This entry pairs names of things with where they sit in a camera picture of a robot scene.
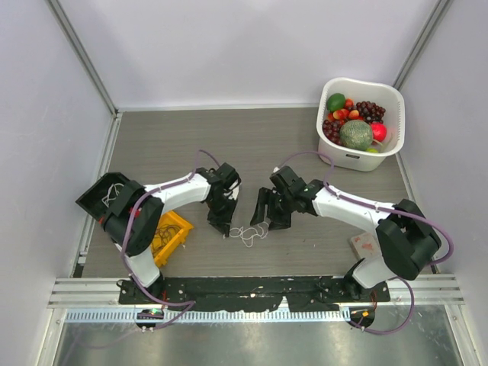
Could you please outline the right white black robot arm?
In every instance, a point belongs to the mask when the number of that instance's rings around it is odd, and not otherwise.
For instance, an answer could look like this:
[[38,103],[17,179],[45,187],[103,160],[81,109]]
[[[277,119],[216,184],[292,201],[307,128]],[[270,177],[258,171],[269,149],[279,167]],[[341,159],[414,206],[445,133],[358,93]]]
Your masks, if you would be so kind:
[[379,253],[360,259],[345,275],[348,298],[360,301],[372,288],[391,278],[413,281],[441,247],[433,225],[412,201],[398,204],[363,200],[332,185],[314,179],[305,182],[289,166],[276,169],[272,188],[258,192],[251,225],[268,222],[270,230],[291,227],[294,212],[332,218],[373,235]]

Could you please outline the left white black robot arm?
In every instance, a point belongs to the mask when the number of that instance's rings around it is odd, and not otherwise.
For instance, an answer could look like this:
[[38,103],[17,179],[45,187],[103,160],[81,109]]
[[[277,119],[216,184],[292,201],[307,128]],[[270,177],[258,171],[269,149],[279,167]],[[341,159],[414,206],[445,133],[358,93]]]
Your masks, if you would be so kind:
[[223,163],[217,169],[198,168],[160,186],[142,186],[136,181],[123,186],[98,222],[120,246],[138,298],[147,304],[164,302],[164,277],[151,251],[160,217],[187,204],[205,203],[207,222],[228,237],[241,182],[237,171]]

